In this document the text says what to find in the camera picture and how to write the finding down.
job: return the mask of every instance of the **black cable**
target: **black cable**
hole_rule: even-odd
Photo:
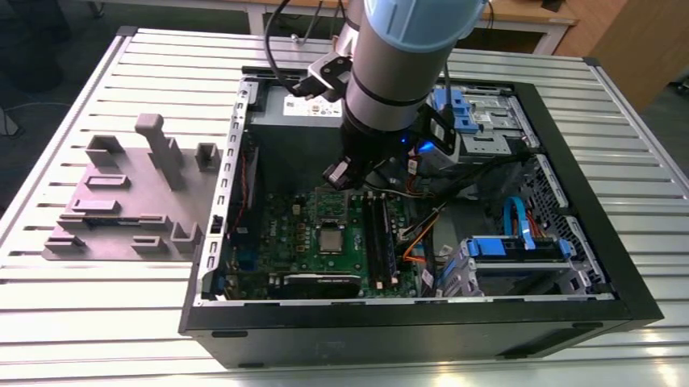
[[[336,0],[336,6],[340,9],[342,17],[344,18],[344,21],[347,21],[347,12],[344,11],[344,5],[342,4],[342,0]]]
[[[487,22],[489,22],[489,26],[487,26],[487,29],[491,30],[493,29],[493,25],[495,24],[495,10],[493,9],[493,3],[491,3],[491,0],[487,0],[487,6],[491,10],[491,15],[490,17],[487,18]]]
[[[335,35],[335,21],[336,21],[336,16],[339,15],[340,13],[340,7],[335,7],[335,14],[332,15],[332,19],[331,19],[331,40],[332,40],[332,36]]]
[[[320,21],[319,13],[320,13],[322,7],[323,7],[323,0],[319,1],[319,6],[315,8],[314,18],[311,19],[311,23],[308,23],[308,28],[306,30],[306,33],[303,34],[302,44],[306,44],[308,37],[311,36],[311,32],[314,31],[314,28]]]
[[[454,127],[454,109],[453,109],[453,83],[450,82],[450,68],[447,62],[442,67],[445,72],[445,106],[441,108],[441,117],[450,127]]]
[[[486,41],[486,44],[489,42],[489,31],[493,29],[493,25],[495,24],[495,10],[493,9],[491,0],[487,0],[487,7],[490,14],[487,16],[486,29],[483,30],[483,40]]]
[[[453,105],[453,83],[450,82],[450,68],[447,67],[447,62],[445,62],[445,67],[442,69],[445,72],[445,103]]]
[[[275,12],[270,16],[268,23],[266,24],[266,31],[263,36],[263,43],[264,43],[264,51],[266,51],[266,58],[268,59],[270,69],[272,70],[272,74],[275,75],[275,78],[278,78],[278,82],[282,84],[282,86],[287,89],[290,94],[292,94],[296,97],[304,97],[306,93],[299,93],[298,90],[291,86],[290,82],[284,78],[284,75],[280,72],[280,69],[278,69],[278,64],[275,63],[275,58],[272,57],[272,52],[270,50],[270,29],[272,28],[272,23],[275,19],[280,16],[282,10],[284,10],[284,7],[290,3],[290,0],[282,0],[280,5],[275,9]]]
[[[459,191],[466,187],[471,186],[475,183],[475,179],[481,177],[485,173],[490,172],[494,168],[501,165],[521,162],[529,160],[533,156],[530,152],[521,152],[511,156],[499,156],[493,157],[490,161],[474,167],[469,172],[462,174],[450,184],[442,189],[439,193],[437,193],[437,197],[434,199],[435,207],[430,211],[430,213],[422,218],[421,221],[414,223],[407,227],[407,230],[403,232],[403,236],[409,235],[414,230],[418,230],[430,219],[441,212],[442,208],[447,205],[447,202],[457,196]]]

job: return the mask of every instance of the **white cable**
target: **white cable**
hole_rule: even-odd
[[[374,187],[371,184],[368,183],[364,183],[364,185],[371,188],[372,190],[375,191],[380,191],[380,192],[387,192],[390,194],[395,194],[395,195],[399,195],[399,196],[405,196],[406,198],[413,198],[413,199],[421,199],[425,197],[425,195],[413,195],[413,194],[409,194],[409,193],[405,193],[402,191],[395,191],[394,189],[385,189],[385,188],[378,188],[378,187]]]

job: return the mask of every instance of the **label sticker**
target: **label sticker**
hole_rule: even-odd
[[[307,101],[290,94],[284,97],[282,114],[299,117],[342,117],[342,101],[330,103],[323,97]]]
[[[433,276],[426,269],[423,269],[423,272],[421,273],[421,279],[431,288],[433,287]]]
[[[418,167],[419,167],[419,162],[417,160],[410,160],[409,161],[409,173],[411,175],[417,174],[417,168]]]

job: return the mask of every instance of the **aluminum table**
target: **aluminum table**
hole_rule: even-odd
[[[43,243],[84,173],[91,137],[116,135],[123,146],[144,147],[133,122],[147,112],[166,117],[180,148],[222,145],[242,66],[267,66],[258,36],[121,31],[0,221],[0,382],[418,387],[689,380],[689,185],[607,75],[577,58],[457,51],[449,67],[453,77],[537,86],[664,311],[648,329],[525,362],[228,372],[176,333],[188,263],[45,261]],[[272,47],[282,66],[304,68],[330,43],[296,47],[274,39]]]

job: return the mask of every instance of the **gray block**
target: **gray block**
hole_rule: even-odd
[[[215,144],[200,143],[196,146],[196,158],[198,170],[200,172],[212,172],[219,170],[220,154]]]
[[[127,175],[96,175],[85,179],[85,186],[93,189],[125,189],[129,188],[129,178]]]
[[[141,214],[139,225],[144,230],[168,231],[172,226],[170,216],[162,214]]]
[[[125,148],[123,153],[115,153],[117,168],[99,170],[89,164],[67,205],[69,211],[60,216],[52,234],[76,235],[87,248],[81,252],[52,252],[45,249],[43,257],[48,260],[188,261],[192,255],[180,253],[171,243],[174,223],[179,223],[184,231],[192,229],[194,223],[202,230],[206,229],[218,180],[216,173],[198,171],[195,148],[180,150],[184,158],[180,173],[192,187],[180,191],[170,190],[162,171],[152,167],[148,148]],[[89,188],[87,180],[100,174],[125,175],[129,188]],[[71,213],[71,206],[77,200],[115,200],[121,208],[117,214]],[[139,254],[131,247],[133,235],[159,236],[168,250]]]
[[[95,135],[85,147],[85,155],[96,168],[116,167],[113,154],[121,152],[124,149],[113,135]]]
[[[203,233],[196,223],[192,225],[192,231],[190,234],[184,232],[182,225],[175,223],[172,228],[172,235],[170,241],[175,245],[176,251],[182,253],[192,253],[196,250],[196,246],[202,243]]]
[[[75,235],[51,236],[45,242],[45,248],[51,252],[81,252],[87,244]]]
[[[89,228],[88,223],[84,222],[84,214],[61,214],[57,219],[57,225],[69,231],[87,230]]]
[[[131,238],[133,240],[131,248],[139,254],[154,254],[168,251],[163,238],[159,236],[135,235]]]
[[[184,180],[180,174],[178,156],[175,151],[170,149],[168,140],[163,135],[163,122],[160,114],[139,114],[135,130],[147,138],[155,164],[163,171],[170,189],[175,191],[184,188]]]
[[[73,212],[84,212],[87,214],[117,214],[120,208],[116,200],[77,199],[72,204]]]

